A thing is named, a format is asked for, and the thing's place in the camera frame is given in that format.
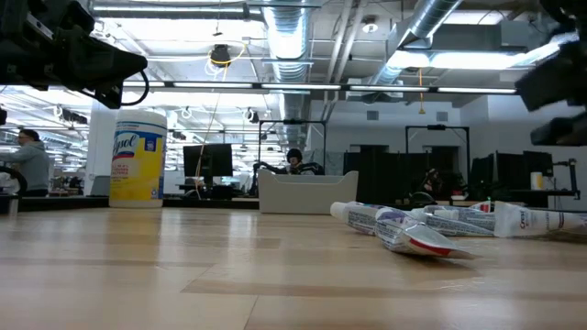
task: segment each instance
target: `wooden table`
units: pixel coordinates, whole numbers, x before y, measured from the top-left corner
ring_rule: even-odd
[[[0,328],[587,329],[587,247],[461,239],[409,258],[330,216],[206,209],[0,219]]]

